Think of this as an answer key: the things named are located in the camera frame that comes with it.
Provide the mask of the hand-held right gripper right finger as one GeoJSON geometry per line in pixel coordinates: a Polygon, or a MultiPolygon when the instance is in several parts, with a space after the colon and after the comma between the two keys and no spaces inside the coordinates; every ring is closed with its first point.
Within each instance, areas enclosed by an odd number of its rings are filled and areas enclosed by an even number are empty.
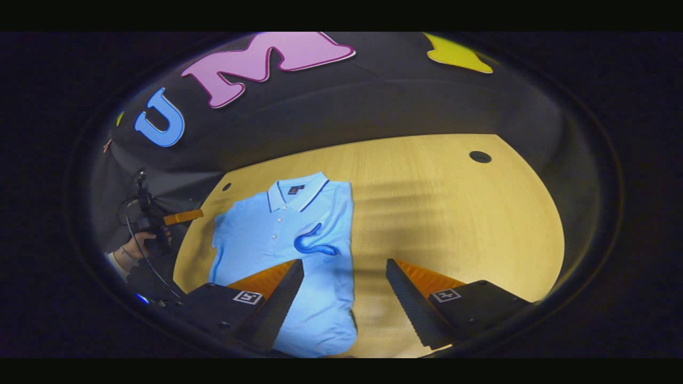
{"type": "Polygon", "coordinates": [[[385,275],[420,343],[431,350],[478,337],[532,305],[484,279],[464,283],[398,259],[386,261],[385,275]]]}

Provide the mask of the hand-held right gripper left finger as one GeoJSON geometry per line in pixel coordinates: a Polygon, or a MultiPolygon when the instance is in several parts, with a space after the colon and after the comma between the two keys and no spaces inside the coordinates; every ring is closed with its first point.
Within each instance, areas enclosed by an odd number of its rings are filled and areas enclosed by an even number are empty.
{"type": "Polygon", "coordinates": [[[295,259],[227,286],[203,284],[171,301],[168,311],[225,347],[268,353],[304,277],[303,261],[295,259]]]}

